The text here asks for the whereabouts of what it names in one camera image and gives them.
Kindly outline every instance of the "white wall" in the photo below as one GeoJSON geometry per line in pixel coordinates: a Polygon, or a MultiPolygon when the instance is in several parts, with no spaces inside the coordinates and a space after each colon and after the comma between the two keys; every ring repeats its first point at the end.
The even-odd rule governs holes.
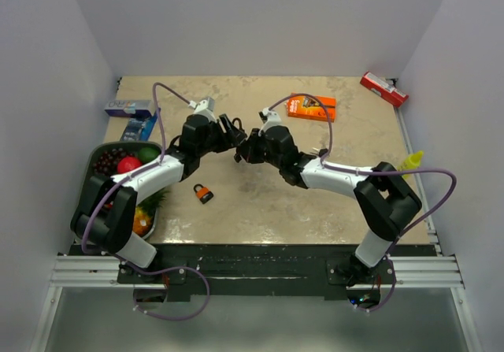
{"type": "MultiPolygon", "coordinates": [[[[400,76],[413,146],[459,185],[436,215],[443,252],[455,252],[487,352],[504,345],[504,0],[444,0],[400,76]]],[[[424,178],[433,201],[446,181],[424,178]]]]}
{"type": "Polygon", "coordinates": [[[29,348],[113,75],[76,0],[0,0],[0,350],[29,348]]]}
{"type": "Polygon", "coordinates": [[[442,0],[77,0],[125,75],[398,76],[442,0]]]}

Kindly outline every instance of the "orange package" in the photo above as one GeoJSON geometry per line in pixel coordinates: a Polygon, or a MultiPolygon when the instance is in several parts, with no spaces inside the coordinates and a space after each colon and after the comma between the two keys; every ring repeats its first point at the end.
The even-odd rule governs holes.
{"type": "MultiPolygon", "coordinates": [[[[329,120],[336,119],[336,99],[324,96],[315,96],[327,108],[329,120]]],[[[308,120],[327,121],[324,109],[312,98],[306,96],[294,96],[287,100],[287,115],[289,117],[306,118],[308,120]]]]}

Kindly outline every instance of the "green fruit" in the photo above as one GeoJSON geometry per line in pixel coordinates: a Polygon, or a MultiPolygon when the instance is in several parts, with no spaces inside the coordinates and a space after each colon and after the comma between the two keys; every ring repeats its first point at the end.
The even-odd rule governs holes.
{"type": "Polygon", "coordinates": [[[159,156],[159,151],[152,147],[142,147],[139,151],[139,160],[143,164],[152,162],[159,156]]]}

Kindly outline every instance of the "table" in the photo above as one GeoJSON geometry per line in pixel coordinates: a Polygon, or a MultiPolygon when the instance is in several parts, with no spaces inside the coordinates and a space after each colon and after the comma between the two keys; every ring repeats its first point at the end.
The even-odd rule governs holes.
{"type": "MultiPolygon", "coordinates": [[[[336,97],[337,118],[328,161],[370,166],[380,161],[398,165],[406,157],[393,107],[359,84],[357,77],[331,76],[126,76],[118,100],[151,97],[152,84],[167,84],[190,100],[215,99],[215,114],[240,117],[246,132],[260,127],[258,112],[290,94],[308,92],[336,97]]],[[[191,114],[179,99],[158,89],[167,140],[180,134],[191,114]]],[[[287,117],[298,148],[327,147],[325,122],[287,117]]],[[[126,120],[111,118],[106,142],[118,140],[126,120]]],[[[161,143],[156,125],[151,141],[161,143]]],[[[151,243],[360,243],[368,226],[357,202],[322,190],[304,190],[284,182],[268,164],[235,163],[234,151],[208,154],[200,168],[184,182],[169,188],[151,243]],[[201,183],[215,197],[202,205],[193,186],[201,183]]],[[[409,183],[414,187],[413,178],[409,183]]],[[[429,243],[426,227],[419,224],[401,243],[429,243]]]]}

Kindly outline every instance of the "metal frame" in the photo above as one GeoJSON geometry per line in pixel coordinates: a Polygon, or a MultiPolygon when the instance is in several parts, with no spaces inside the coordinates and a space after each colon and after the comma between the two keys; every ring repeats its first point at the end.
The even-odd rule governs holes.
{"type": "MultiPolygon", "coordinates": [[[[413,152],[410,138],[406,130],[404,118],[400,109],[395,109],[398,126],[402,134],[406,151],[413,152]]],[[[424,187],[421,178],[415,177],[418,195],[428,209],[424,187]]],[[[439,239],[431,217],[425,220],[429,240],[435,247],[438,256],[435,257],[393,257],[397,276],[396,288],[450,288],[457,310],[458,319],[469,352],[480,352],[482,347],[476,332],[472,314],[465,298],[464,284],[455,257],[445,257],[439,246],[439,239]]],[[[44,302],[43,311],[35,338],[31,345],[31,352],[42,352],[50,336],[50,329],[54,321],[57,306],[64,287],[122,287],[122,288],[163,288],[162,284],[118,284],[117,259],[110,256],[59,256],[50,279],[50,288],[44,302]]],[[[356,285],[354,289],[363,289],[367,285],[356,285]]]]}

